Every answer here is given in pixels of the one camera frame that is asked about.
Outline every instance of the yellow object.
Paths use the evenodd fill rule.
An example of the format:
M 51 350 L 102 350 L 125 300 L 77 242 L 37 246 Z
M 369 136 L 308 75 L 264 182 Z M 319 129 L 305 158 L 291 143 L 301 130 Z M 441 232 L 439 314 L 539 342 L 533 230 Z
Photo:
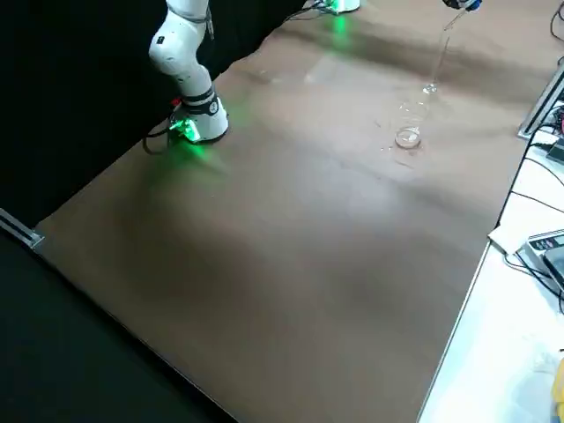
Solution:
M 553 399 L 556 403 L 556 414 L 564 423 L 564 360 L 560 362 L 553 385 Z

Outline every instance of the black cable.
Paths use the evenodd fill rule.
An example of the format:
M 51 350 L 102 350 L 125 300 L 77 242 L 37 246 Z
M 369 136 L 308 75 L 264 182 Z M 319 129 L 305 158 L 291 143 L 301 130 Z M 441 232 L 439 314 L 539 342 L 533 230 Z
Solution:
M 554 37 L 556 40 L 562 41 L 564 42 L 564 40 L 559 37 L 558 35 L 556 35 L 556 33 L 554 32 L 554 21 L 556 20 L 556 17 L 560 18 L 560 21 L 564 21 L 564 17 L 562 16 L 562 9 L 564 8 L 564 2 L 560 3 L 560 6 L 558 6 L 558 9 L 556 9 L 556 12 L 553 14 L 553 18 L 550 20 L 550 34 L 552 37 Z
M 507 266 L 509 266 L 510 268 L 512 268 L 514 271 L 520 271 L 521 273 L 524 273 L 525 275 L 531 275 L 529 273 L 529 271 L 527 271 L 527 268 L 525 266 L 522 266 L 520 264 L 517 263 L 511 263 L 508 259 L 507 255 L 503 256 L 503 261 L 505 262 L 505 264 Z M 547 278 L 547 279 L 552 279 L 552 277 L 542 271 L 534 271 L 535 273 L 537 273 L 539 276 L 542 276 L 543 278 Z
M 165 135 L 167 132 L 168 132 L 168 127 L 166 127 L 163 130 L 159 130 L 159 131 L 155 132 L 154 134 L 147 134 L 147 138 L 160 137 L 161 135 Z
M 527 271 L 529 271 L 529 273 L 537 280 L 537 282 L 539 282 L 540 285 L 542 285 L 544 288 L 546 288 L 546 290 L 551 293 L 552 295 L 554 295 L 556 298 L 558 298 L 560 300 L 560 291 L 556 292 L 554 291 L 549 285 L 546 284 L 546 282 L 541 279 L 537 273 L 535 273 L 535 271 L 523 260 L 523 258 L 521 257 L 521 255 L 516 252 L 515 253 L 517 258 L 519 259 L 519 261 L 523 264 L 523 267 L 525 269 L 527 269 Z
M 536 163 L 537 165 L 541 166 L 544 170 L 546 170 L 549 174 L 551 174 L 552 176 L 554 176 L 554 178 L 556 178 L 556 180 L 558 181 L 558 183 L 560 185 L 562 185 L 562 188 L 564 188 L 564 182 L 562 181 L 562 179 L 552 171 L 552 169 L 548 166 L 543 165 L 540 161 L 536 161 L 534 159 L 531 159 L 530 157 L 525 157 L 525 160 L 528 161 L 532 161 L 533 163 Z
M 553 210 L 555 210 L 555 211 L 557 211 L 557 212 L 560 212 L 560 213 L 564 214 L 564 210 L 559 209 L 558 207 L 554 207 L 553 205 L 549 205 L 549 204 L 545 203 L 544 201 L 540 201 L 539 199 L 537 199 L 537 198 L 535 198 L 535 197 L 529 197 L 529 196 L 526 196 L 525 194 L 521 194 L 520 192 L 513 191 L 513 190 L 511 190 L 510 192 L 511 192 L 512 194 L 515 194 L 516 196 L 520 196 L 520 197 L 523 197 L 523 198 L 527 198 L 527 199 L 529 199 L 529 200 L 531 200 L 531 201 L 534 201 L 534 202 L 536 202 L 536 203 L 542 204 L 542 205 L 544 205 L 544 206 L 546 206 L 546 207 L 548 207 L 548 208 L 550 208 L 550 209 L 553 209 Z
M 316 0 L 310 6 L 304 7 L 298 10 L 297 12 L 291 14 L 286 19 L 284 19 L 284 21 L 286 22 L 288 20 L 313 20 L 321 17 L 324 14 L 328 14 L 328 13 L 332 14 L 334 13 L 334 11 L 330 7 L 333 5 L 333 1 L 327 3 L 325 0 Z M 318 11 L 319 13 L 310 18 L 297 18 L 298 16 L 307 13 L 309 11 Z
M 162 150 L 153 150 L 149 147 L 149 142 L 147 140 L 147 138 L 155 138 L 158 137 L 160 135 L 164 135 L 167 134 L 167 146 L 165 148 L 163 148 Z M 147 154 L 149 154 L 150 156 L 159 156 L 161 155 L 163 152 L 165 152 L 166 150 L 168 150 L 171 146 L 171 140 L 170 140 L 170 131 L 168 130 L 168 128 L 166 128 L 165 130 L 160 130 L 159 132 L 155 132 L 154 134 L 148 134 L 146 137 L 143 137 L 143 139 L 141 140 L 141 146 L 143 147 L 143 151 L 146 152 Z

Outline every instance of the black backdrop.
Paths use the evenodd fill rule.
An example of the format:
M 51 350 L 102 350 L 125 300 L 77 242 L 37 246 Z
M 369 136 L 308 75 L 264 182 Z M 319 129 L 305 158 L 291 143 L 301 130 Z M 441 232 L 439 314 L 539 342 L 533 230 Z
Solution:
M 211 0 L 216 78 L 304 0 Z M 0 207 L 35 226 L 166 117 L 176 96 L 147 56 L 164 0 L 9 2 Z

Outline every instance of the white desk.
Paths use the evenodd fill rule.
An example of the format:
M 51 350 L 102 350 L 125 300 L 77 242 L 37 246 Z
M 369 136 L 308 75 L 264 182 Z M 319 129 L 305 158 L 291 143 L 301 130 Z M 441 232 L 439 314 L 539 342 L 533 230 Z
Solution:
M 539 132 L 532 143 L 550 142 Z M 531 148 L 527 157 L 564 181 L 564 167 Z M 525 160 L 513 191 L 564 209 L 564 187 Z M 564 214 L 510 194 L 501 224 L 529 234 L 564 228 Z M 456 321 L 420 423 L 521 423 L 551 420 L 550 390 L 563 357 L 564 316 L 558 300 L 536 279 L 511 269 L 488 243 Z

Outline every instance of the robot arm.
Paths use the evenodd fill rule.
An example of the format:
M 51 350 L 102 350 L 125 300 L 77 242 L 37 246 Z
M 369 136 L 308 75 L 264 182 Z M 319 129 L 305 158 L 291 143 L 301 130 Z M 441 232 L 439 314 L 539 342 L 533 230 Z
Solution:
M 482 0 L 442 0 L 448 7 L 453 9 L 466 9 L 475 11 L 482 4 Z
M 174 79 L 182 95 L 172 124 L 193 143 L 219 139 L 228 128 L 210 73 L 196 59 L 206 30 L 212 33 L 208 7 L 208 0 L 167 0 L 167 16 L 149 48 L 156 68 Z

